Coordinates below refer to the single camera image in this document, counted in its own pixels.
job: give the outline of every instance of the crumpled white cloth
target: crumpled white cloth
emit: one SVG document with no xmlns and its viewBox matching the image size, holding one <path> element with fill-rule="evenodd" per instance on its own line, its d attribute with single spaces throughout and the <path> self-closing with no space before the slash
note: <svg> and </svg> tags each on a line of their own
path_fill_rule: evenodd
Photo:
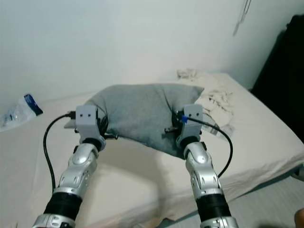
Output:
<svg viewBox="0 0 304 228">
<path fill-rule="evenodd" d="M 195 103 L 201 104 L 204 112 L 210 115 L 219 127 L 230 123 L 233 117 L 233 108 L 229 101 L 232 93 L 216 79 L 215 74 L 185 69 L 178 70 L 177 75 L 178 83 L 204 87 L 204 91 Z"/>
</svg>

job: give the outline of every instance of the plastic water bottle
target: plastic water bottle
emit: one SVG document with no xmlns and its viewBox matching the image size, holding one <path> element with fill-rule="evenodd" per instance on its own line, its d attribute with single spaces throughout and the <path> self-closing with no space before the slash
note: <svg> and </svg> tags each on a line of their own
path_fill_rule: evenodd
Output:
<svg viewBox="0 0 304 228">
<path fill-rule="evenodd" d="M 26 94 L 14 108 L 0 116 L 0 132 L 18 127 L 42 113 L 32 95 Z"/>
</svg>

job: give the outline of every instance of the wire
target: wire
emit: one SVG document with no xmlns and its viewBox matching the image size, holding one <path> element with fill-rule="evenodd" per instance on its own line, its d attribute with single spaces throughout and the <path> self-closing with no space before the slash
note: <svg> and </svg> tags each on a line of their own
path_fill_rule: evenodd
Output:
<svg viewBox="0 0 304 228">
<path fill-rule="evenodd" d="M 230 163 L 231 163 L 231 160 L 232 160 L 232 155 L 233 155 L 233 146 L 232 146 L 232 142 L 229 138 L 229 136 L 223 132 L 220 128 L 216 127 L 216 126 L 213 126 L 211 125 L 210 123 L 207 123 L 207 122 L 204 122 L 204 121 L 201 121 L 201 120 L 197 120 L 197 119 L 193 119 L 193 118 L 190 118 L 190 117 L 187 117 L 186 118 L 188 120 L 191 120 L 191 121 L 194 121 L 194 122 L 197 122 L 197 123 L 200 123 L 200 124 L 203 124 L 203 125 L 206 125 L 208 127 L 212 127 L 213 129 L 217 130 L 218 132 L 221 132 L 223 134 L 223 136 L 225 136 L 225 138 L 228 140 L 228 143 L 229 143 L 229 146 L 230 146 L 230 154 L 229 154 L 229 158 L 228 158 L 228 161 L 225 165 L 225 167 L 223 168 L 223 170 L 219 173 L 218 175 L 218 178 L 221 177 L 221 175 L 223 175 L 223 173 L 226 171 L 226 169 L 229 167 Z"/>
<path fill-rule="evenodd" d="M 43 136 L 43 151 L 44 151 L 44 155 L 46 157 L 47 160 L 47 165 L 49 168 L 49 172 L 51 173 L 51 180 L 52 180 L 52 192 L 55 190 L 56 187 L 56 182 L 55 182 L 55 175 L 54 175 L 54 170 L 52 167 L 52 163 L 48 157 L 48 151 L 47 151 L 47 136 L 48 136 L 48 131 L 51 129 L 51 127 L 53 126 L 54 123 L 56 123 L 58 120 L 65 118 L 65 117 L 70 117 L 70 114 L 65 114 L 65 115 L 61 115 L 59 117 L 57 117 L 55 120 L 53 120 L 49 126 L 47 127 L 44 136 Z"/>
</svg>

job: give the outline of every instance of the gray floor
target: gray floor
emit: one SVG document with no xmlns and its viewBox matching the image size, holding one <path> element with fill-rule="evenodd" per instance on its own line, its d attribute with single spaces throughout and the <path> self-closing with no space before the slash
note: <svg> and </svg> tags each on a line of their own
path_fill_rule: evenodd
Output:
<svg viewBox="0 0 304 228">
<path fill-rule="evenodd" d="M 294 228 L 294 214 L 304 208 L 304 182 L 288 177 L 229 203 L 240 228 Z M 196 214 L 169 228 L 199 228 Z"/>
</svg>

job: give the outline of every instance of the bed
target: bed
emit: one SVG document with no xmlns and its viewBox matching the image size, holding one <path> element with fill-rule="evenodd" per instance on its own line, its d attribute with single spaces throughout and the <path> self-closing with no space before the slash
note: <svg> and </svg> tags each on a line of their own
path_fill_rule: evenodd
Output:
<svg viewBox="0 0 304 228">
<path fill-rule="evenodd" d="M 304 145 L 266 106 L 227 74 L 214 74 L 233 92 L 234 156 L 220 178 L 228 201 L 304 163 Z M 51 196 L 43 155 L 44 130 L 57 116 L 74 110 L 94 93 L 49 101 L 44 114 L 23 126 L 0 133 L 0 226 L 28 228 Z M 51 129 L 47 145 L 56 181 L 67 166 L 79 136 Z M 229 156 L 228 143 L 204 132 L 220 172 Z M 164 218 L 179 219 L 196 210 L 185 161 L 125 139 L 108 141 L 99 153 L 76 224 L 80 228 L 156 227 Z"/>
</svg>

